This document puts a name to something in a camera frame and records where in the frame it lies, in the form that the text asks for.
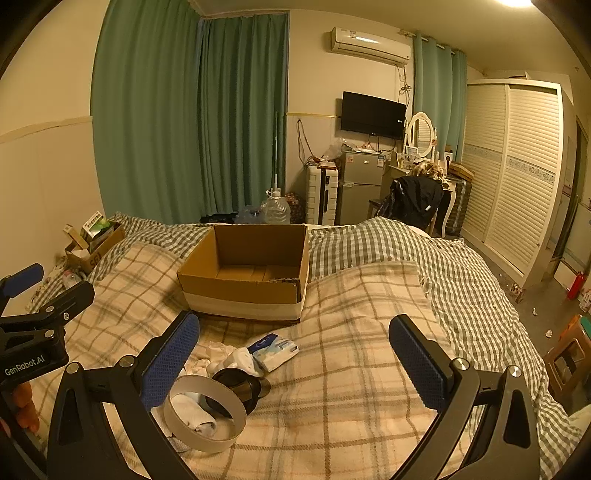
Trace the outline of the person's hand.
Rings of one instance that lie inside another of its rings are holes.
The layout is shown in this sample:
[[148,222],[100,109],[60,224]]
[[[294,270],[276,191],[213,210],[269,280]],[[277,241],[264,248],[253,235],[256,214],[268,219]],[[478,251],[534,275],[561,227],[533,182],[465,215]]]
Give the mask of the person's hand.
[[13,416],[18,426],[32,434],[37,434],[40,420],[33,401],[32,386],[29,382],[22,383],[5,391],[6,398],[13,407]]

